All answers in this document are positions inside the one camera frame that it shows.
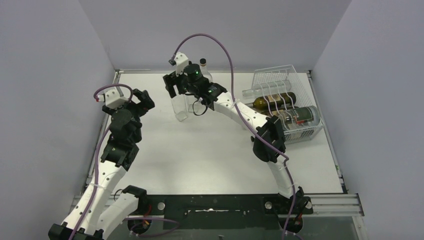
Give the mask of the dark green wine bottle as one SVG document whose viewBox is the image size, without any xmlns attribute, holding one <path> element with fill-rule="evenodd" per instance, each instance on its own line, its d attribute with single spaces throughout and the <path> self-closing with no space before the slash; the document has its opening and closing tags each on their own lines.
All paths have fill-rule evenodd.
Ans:
<svg viewBox="0 0 424 240">
<path fill-rule="evenodd" d="M 245 105 L 260 111 L 288 110 L 294 107 L 297 96 L 294 92 L 277 93 L 257 97 L 253 102 Z"/>
</svg>

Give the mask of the clear round bottle black cap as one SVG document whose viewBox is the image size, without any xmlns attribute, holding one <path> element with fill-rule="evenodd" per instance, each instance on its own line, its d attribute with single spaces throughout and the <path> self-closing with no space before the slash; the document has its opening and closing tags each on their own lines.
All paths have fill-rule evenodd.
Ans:
<svg viewBox="0 0 424 240">
<path fill-rule="evenodd" d="M 211 73 L 208 71 L 207 69 L 207 61 L 205 58 L 201 58 L 199 60 L 199 66 L 200 66 L 200 70 L 202 72 L 202 75 L 207 78 L 209 80 L 209 82 L 213 82 L 213 77 L 211 75 Z"/>
</svg>

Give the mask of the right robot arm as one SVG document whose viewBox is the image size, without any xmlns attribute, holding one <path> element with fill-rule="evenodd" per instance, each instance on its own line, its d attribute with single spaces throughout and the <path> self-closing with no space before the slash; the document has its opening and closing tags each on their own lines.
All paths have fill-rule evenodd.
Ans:
<svg viewBox="0 0 424 240">
<path fill-rule="evenodd" d="M 287 199 L 296 194 L 297 187 L 287 166 L 289 157 L 285 154 L 286 138 L 282 121 L 277 116 L 266 116 L 236 101 L 224 86 L 204 77 L 198 64 L 189 64 L 181 73 L 173 71 L 162 79 L 171 98 L 177 95 L 194 96 L 208 109 L 246 127 L 254 136 L 253 153 L 267 163 L 276 181 L 278 194 Z"/>
</svg>

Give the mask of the clear square glass bottle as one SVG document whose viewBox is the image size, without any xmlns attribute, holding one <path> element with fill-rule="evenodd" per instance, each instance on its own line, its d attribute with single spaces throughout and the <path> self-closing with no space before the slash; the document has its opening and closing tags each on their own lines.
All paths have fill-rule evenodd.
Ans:
<svg viewBox="0 0 424 240">
<path fill-rule="evenodd" d="M 186 100 L 184 95 L 177 95 L 171 99 L 171 104 L 175 118 L 179 122 L 183 122 L 188 118 L 188 111 L 186 107 Z"/>
</svg>

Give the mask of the clear tall glass bottle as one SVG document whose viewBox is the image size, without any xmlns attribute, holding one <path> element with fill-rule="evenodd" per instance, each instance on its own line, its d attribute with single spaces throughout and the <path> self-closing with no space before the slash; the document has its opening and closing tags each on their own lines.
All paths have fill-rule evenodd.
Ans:
<svg viewBox="0 0 424 240">
<path fill-rule="evenodd" d="M 186 108 L 189 113 L 200 114 L 202 104 L 198 102 L 198 99 L 193 95 L 185 95 Z"/>
</svg>

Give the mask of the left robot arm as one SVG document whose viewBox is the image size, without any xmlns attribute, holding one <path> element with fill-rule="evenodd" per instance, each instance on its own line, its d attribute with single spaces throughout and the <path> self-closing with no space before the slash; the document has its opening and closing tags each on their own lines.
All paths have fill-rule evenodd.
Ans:
<svg viewBox="0 0 424 240">
<path fill-rule="evenodd" d="M 135 211 L 148 210 L 146 190 L 129 185 L 106 207 L 116 185 L 131 167 L 142 140 L 140 118 L 155 107 L 147 90 L 130 89 L 125 97 L 119 84 L 98 89 L 93 97 L 103 102 L 110 124 L 95 150 L 94 173 L 74 209 L 48 231 L 51 240 L 105 240 Z"/>
</svg>

